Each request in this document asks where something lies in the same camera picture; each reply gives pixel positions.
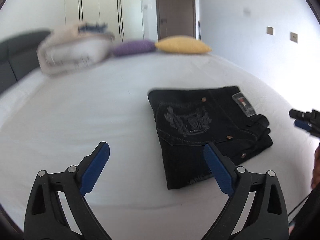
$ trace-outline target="pocket embroidery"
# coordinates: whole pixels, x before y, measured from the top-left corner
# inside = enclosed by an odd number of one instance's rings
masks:
[[[210,129],[209,123],[212,121],[204,107],[197,108],[191,114],[177,115],[174,113],[173,108],[169,106],[168,113],[164,114],[164,117],[184,137],[206,132]]]

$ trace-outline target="bed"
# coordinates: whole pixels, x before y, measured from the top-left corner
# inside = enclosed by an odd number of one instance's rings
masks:
[[[274,170],[291,211],[310,192],[316,148],[315,140],[293,127],[291,106],[221,57],[161,52],[110,58],[55,78],[35,69],[6,90],[0,97],[0,203],[23,228],[37,173],[77,165],[105,141],[110,159],[86,200],[108,234],[115,240],[201,239],[228,197],[214,179],[167,189],[147,94],[153,88],[227,85],[238,85],[256,112],[270,121],[274,145],[244,166],[257,173]],[[65,197],[60,196],[65,207]],[[249,209],[246,205],[235,231],[241,230]],[[77,231],[70,211],[65,212]]]

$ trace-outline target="jeans label tag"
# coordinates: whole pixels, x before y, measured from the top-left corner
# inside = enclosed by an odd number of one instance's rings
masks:
[[[256,111],[253,109],[250,102],[245,98],[245,96],[239,92],[232,96],[233,100],[240,106],[242,111],[247,117],[253,116],[256,114]]]

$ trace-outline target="blue gripper pad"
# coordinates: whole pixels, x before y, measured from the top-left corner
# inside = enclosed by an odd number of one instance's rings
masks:
[[[96,184],[109,157],[110,147],[107,143],[105,143],[82,175],[80,194],[83,197],[85,194],[90,193],[93,190],[93,187]]]
[[[307,122],[303,122],[300,120],[295,120],[294,125],[296,127],[303,129],[303,130],[306,130],[307,132],[310,132],[312,130],[312,127]]]
[[[203,155],[221,191],[231,197],[235,192],[232,176],[209,144],[204,146]]]

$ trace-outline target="white wardrobe door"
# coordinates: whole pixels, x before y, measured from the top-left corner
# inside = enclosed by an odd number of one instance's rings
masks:
[[[143,39],[141,0],[121,0],[123,39]]]
[[[81,0],[82,2],[82,17],[84,22],[99,23],[99,0]]]
[[[108,31],[114,33],[116,41],[122,40],[118,0],[100,0],[101,23],[108,24]]]
[[[80,22],[81,12],[80,0],[65,0],[66,23],[74,24]]]

